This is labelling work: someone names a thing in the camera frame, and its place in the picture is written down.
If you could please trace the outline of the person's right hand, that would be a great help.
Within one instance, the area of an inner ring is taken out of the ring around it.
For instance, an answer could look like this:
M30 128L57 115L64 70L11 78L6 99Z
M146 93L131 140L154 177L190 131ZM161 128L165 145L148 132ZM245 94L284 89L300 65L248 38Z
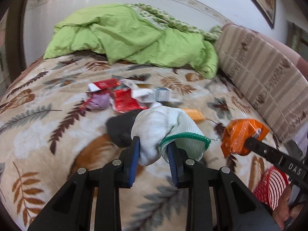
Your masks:
M278 224L280 230L284 230L285 221L287 221L289 217L297 218L301 210L304 208L304 205L300 204L294 207L293 209L290 209L288 205L290 196L291 196L291 186L288 185L285 188L283 194L279 198L278 206L273 211L273 218Z

